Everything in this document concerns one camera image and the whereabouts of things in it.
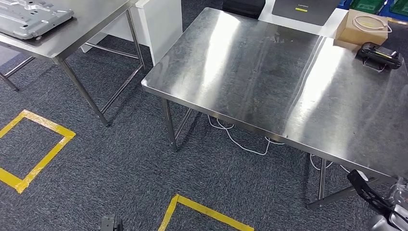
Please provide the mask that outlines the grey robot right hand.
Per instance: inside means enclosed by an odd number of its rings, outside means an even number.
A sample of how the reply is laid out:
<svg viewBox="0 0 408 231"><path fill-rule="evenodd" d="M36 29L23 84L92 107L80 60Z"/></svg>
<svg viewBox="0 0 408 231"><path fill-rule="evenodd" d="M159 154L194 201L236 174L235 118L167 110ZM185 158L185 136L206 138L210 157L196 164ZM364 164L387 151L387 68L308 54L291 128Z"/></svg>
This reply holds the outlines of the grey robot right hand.
<svg viewBox="0 0 408 231"><path fill-rule="evenodd" d="M408 180L398 177L395 184L391 186L389 200L394 205L400 205L408 209Z"/></svg>

